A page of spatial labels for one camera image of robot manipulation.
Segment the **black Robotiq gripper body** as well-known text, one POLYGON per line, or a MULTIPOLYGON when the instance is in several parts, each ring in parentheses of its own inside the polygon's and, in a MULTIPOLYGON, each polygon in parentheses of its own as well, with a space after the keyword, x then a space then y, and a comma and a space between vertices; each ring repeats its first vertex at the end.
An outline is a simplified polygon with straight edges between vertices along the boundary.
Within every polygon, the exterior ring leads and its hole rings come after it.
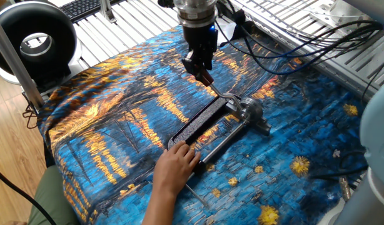
POLYGON ((183 26, 183 35, 190 51, 199 53, 204 61, 212 60, 218 41, 218 30, 214 24, 196 28, 183 26))

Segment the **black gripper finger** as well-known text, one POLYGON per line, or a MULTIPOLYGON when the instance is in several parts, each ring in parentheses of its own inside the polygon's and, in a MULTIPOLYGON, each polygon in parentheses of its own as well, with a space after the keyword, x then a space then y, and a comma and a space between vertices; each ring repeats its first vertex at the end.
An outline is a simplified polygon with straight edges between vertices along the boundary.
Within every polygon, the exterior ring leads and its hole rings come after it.
POLYGON ((192 74, 199 82, 202 81, 201 77, 201 61, 197 53, 191 50, 184 58, 181 59, 183 66, 187 73, 192 74))
POLYGON ((211 77, 209 70, 212 70, 213 53, 205 51, 200 54, 200 63, 198 69, 198 81, 202 84, 212 84, 214 79, 211 77))

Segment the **person's bare hand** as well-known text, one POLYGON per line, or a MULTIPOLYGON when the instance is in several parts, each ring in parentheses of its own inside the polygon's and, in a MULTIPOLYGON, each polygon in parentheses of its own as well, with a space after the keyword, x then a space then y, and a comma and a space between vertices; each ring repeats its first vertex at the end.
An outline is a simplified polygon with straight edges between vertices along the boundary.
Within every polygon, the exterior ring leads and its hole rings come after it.
POLYGON ((193 169, 201 158, 185 141, 180 141, 165 150, 155 165, 153 196, 175 199, 184 188, 193 169))

